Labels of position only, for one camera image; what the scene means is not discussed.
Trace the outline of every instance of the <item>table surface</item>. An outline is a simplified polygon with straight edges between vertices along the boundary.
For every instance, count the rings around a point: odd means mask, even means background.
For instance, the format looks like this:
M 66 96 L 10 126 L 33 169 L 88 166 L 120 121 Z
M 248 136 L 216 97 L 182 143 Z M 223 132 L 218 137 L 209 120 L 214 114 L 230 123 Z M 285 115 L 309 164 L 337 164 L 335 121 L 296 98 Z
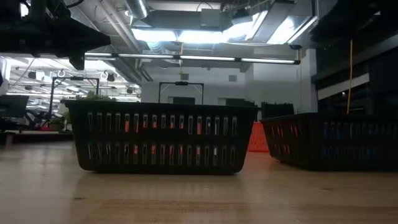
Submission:
M 0 222 L 398 223 L 398 174 L 309 172 L 249 153 L 230 176 L 97 174 L 72 142 L 0 147 Z

